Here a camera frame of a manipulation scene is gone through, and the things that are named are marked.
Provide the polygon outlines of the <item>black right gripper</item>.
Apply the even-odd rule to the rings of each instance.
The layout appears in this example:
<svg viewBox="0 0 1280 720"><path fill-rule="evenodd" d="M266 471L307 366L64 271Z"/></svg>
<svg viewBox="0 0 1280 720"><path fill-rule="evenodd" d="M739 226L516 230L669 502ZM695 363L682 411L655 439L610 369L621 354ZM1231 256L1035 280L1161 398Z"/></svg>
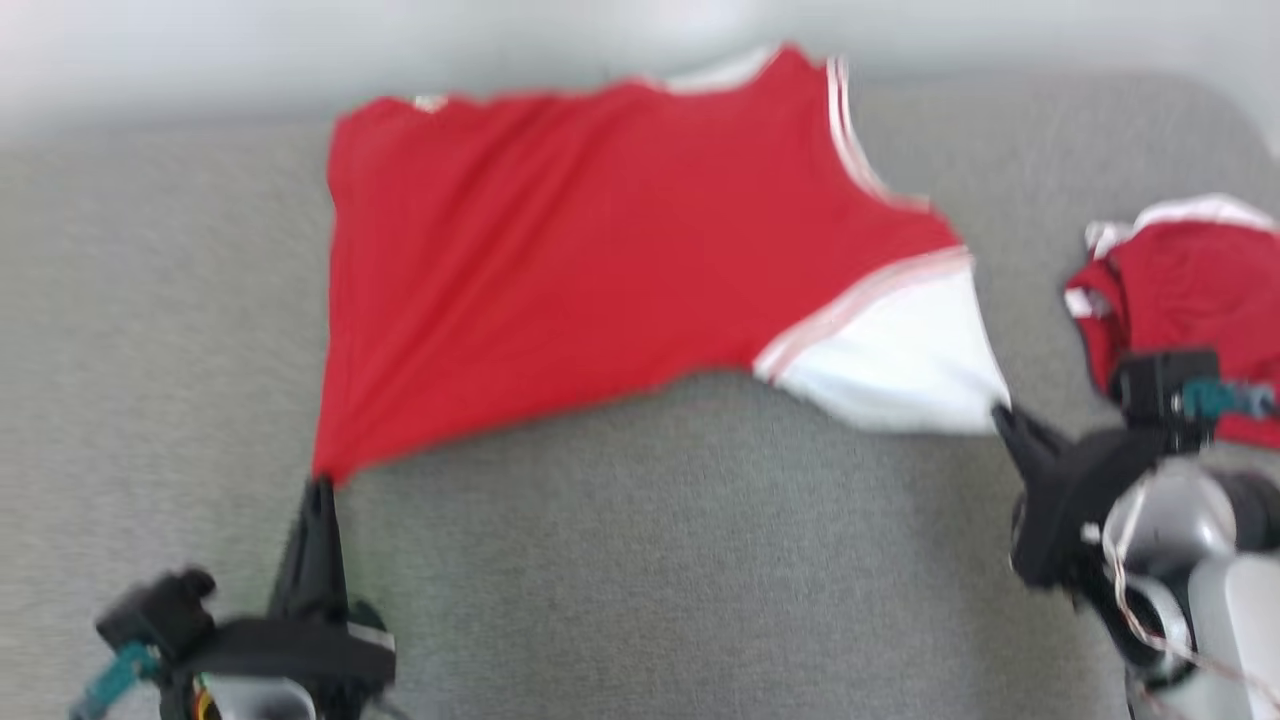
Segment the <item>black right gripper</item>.
<svg viewBox="0 0 1280 720"><path fill-rule="evenodd" d="M1011 404L991 418L1024 484L1012 570L1025 585L1062 583L1085 524L1105 521L1116 501L1165 455L1158 430L1112 428L1071 439Z"/></svg>

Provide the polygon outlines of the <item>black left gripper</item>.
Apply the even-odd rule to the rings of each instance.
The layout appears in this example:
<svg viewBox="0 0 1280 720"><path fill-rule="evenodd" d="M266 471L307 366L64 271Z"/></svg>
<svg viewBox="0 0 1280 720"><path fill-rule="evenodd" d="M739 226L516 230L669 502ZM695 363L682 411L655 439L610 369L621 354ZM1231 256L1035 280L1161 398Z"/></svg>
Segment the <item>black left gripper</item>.
<svg viewBox="0 0 1280 720"><path fill-rule="evenodd" d="M380 691L397 679L396 638L378 612L349 612L329 477L308 479L269 600L271 618L220 623L184 660L197 676L287 678Z"/></svg>

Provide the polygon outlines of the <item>red shorts with white stripe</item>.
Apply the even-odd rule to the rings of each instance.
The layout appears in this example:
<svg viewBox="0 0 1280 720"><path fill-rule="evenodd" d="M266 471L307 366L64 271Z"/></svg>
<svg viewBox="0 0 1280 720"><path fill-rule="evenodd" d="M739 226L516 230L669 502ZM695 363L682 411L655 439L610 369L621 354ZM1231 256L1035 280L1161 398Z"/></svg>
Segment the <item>red shorts with white stripe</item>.
<svg viewBox="0 0 1280 720"><path fill-rule="evenodd" d="M1224 414L1215 437L1280 451L1280 222L1210 193L1094 222L1085 245L1064 302L1100 391L1112 400L1110 377L1130 354L1211 348L1222 383L1263 386L1277 402Z"/></svg>

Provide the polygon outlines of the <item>red and white basketball jersey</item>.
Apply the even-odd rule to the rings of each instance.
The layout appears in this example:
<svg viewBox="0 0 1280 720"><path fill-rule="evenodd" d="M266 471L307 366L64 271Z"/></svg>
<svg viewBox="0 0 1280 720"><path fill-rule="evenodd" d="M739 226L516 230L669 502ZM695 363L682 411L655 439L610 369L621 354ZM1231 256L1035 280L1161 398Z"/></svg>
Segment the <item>red and white basketball jersey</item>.
<svg viewBox="0 0 1280 720"><path fill-rule="evenodd" d="M782 44L344 114L314 475L707 372L864 430L992 433L1010 389L975 254L879 178L852 91L842 56Z"/></svg>

